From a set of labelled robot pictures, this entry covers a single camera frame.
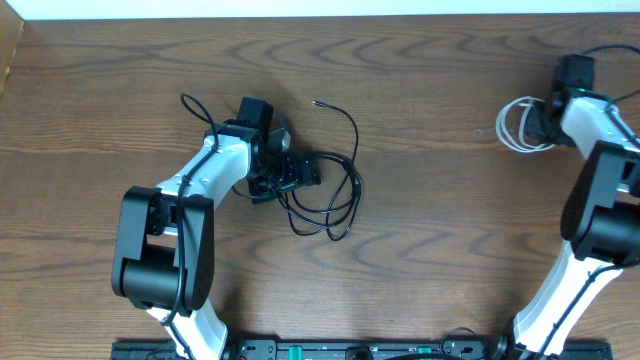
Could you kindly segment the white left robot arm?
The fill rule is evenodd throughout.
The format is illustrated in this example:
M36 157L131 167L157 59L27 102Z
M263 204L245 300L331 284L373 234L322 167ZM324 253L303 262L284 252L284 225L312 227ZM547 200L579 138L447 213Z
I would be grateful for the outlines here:
M310 155L289 148L286 129L270 129L274 110L242 99L235 118L213 120L194 97L182 104L208 123L201 149L174 176L124 195L112 268L113 292L147 311L186 359L230 359L229 330L209 299L214 276L214 212L240 180L263 203L319 184Z

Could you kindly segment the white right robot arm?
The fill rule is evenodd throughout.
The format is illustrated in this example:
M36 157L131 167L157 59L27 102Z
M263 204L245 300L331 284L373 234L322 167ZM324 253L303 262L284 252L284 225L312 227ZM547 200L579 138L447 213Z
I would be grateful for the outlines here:
M557 359L573 326L607 284L639 264L639 138L615 99L594 90L589 53L563 56L549 96L525 106L520 152L557 145L577 149L585 163L561 215L562 247L550 273L512 320L508 359Z

